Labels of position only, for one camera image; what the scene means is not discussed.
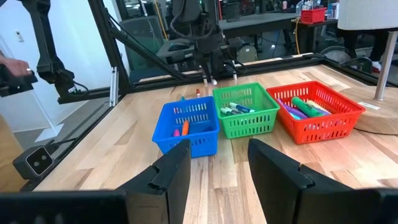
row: wooden table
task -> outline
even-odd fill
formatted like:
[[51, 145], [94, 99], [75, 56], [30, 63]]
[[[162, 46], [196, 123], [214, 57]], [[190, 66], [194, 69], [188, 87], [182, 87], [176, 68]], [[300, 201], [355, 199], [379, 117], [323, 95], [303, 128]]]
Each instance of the wooden table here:
[[[251, 75], [238, 83], [265, 88], [318, 80], [335, 90], [363, 85], [323, 65]], [[233, 80], [218, 87], [233, 85]], [[162, 153], [151, 141], [164, 103], [204, 94], [203, 84], [127, 95], [36, 190], [115, 189]], [[265, 223], [250, 175], [248, 141], [258, 138], [291, 158], [350, 187], [398, 187], [398, 138], [354, 130], [344, 139], [296, 145], [277, 122], [270, 134], [228, 140], [218, 152], [192, 159], [184, 223]]]

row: highlighter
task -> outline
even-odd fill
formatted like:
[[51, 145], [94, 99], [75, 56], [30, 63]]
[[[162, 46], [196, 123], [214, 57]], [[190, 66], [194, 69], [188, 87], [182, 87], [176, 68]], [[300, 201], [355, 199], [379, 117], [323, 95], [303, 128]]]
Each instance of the highlighter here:
[[320, 110], [326, 112], [326, 113], [327, 113], [326, 115], [330, 114], [330, 113], [328, 112], [328, 110], [326, 110], [326, 109], [324, 109], [323, 107], [319, 106], [316, 102], [314, 102], [314, 101], [312, 101], [312, 100], [308, 100], [308, 101], [306, 102], [306, 104], [308, 104], [308, 105], [310, 105], [310, 106], [312, 106], [312, 107], [314, 107], [314, 108], [316, 108], [316, 109], [320, 109]]
[[180, 130], [178, 130], [178, 128], [176, 130], [174, 130], [173, 132], [173, 137], [178, 137], [180, 136]]
[[313, 108], [310, 105], [307, 105], [306, 103], [304, 103], [304, 101], [302, 101], [299, 97], [295, 96], [292, 98], [292, 103], [301, 111], [303, 111], [303, 113], [305, 113], [307, 116], [309, 116], [310, 118], [314, 118], [314, 117], [320, 117], [323, 116], [322, 113], [320, 113], [319, 111], [317, 111], [315, 108]]
[[292, 108], [289, 105], [286, 105], [282, 102], [282, 100], [278, 99], [278, 102], [290, 113], [298, 116], [301, 119], [308, 118], [303, 112], [299, 111], [298, 109]]
[[301, 120], [301, 118], [299, 117], [299, 116], [296, 116], [295, 114], [293, 114], [293, 113], [291, 113], [291, 112], [289, 112], [290, 113], [290, 115], [294, 118], [294, 119], [296, 119], [296, 120]]
[[182, 136], [186, 136], [188, 134], [188, 132], [189, 132], [189, 121], [185, 120], [184, 124], [182, 125], [182, 133], [181, 133], [181, 135]]

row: red box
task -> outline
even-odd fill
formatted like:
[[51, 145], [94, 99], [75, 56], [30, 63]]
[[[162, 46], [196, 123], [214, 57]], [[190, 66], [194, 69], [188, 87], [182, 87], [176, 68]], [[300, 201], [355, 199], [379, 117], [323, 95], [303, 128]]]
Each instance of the red box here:
[[280, 106], [278, 119], [296, 144], [347, 137], [365, 111], [354, 101], [316, 81], [268, 88], [267, 92], [276, 101], [280, 99], [293, 108], [296, 106], [292, 104], [292, 98], [297, 96], [304, 102], [312, 100], [331, 112], [327, 116], [296, 120], [277, 101]]
[[303, 24], [314, 24], [317, 22], [325, 21], [326, 8], [302, 10], [301, 11], [301, 23]]

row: green marker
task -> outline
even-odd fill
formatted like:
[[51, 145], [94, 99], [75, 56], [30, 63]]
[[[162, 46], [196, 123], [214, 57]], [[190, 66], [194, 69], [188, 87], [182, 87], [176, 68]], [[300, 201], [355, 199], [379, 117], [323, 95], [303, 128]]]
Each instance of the green marker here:
[[299, 97], [295, 96], [292, 98], [292, 103], [298, 108], [300, 109], [300, 111], [302, 111], [303, 113], [305, 113], [305, 115], [307, 115], [310, 118], [314, 118], [314, 117], [319, 117], [319, 116], [323, 116], [322, 113], [320, 113], [319, 111], [317, 111], [315, 108], [313, 108], [312, 106], [304, 103], [304, 101], [302, 101]]

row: black mount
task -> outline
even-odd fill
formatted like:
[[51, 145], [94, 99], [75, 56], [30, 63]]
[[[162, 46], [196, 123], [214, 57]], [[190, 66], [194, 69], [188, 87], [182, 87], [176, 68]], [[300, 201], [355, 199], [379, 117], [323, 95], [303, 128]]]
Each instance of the black mount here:
[[397, 189], [354, 190], [258, 139], [248, 150], [268, 224], [397, 223]]

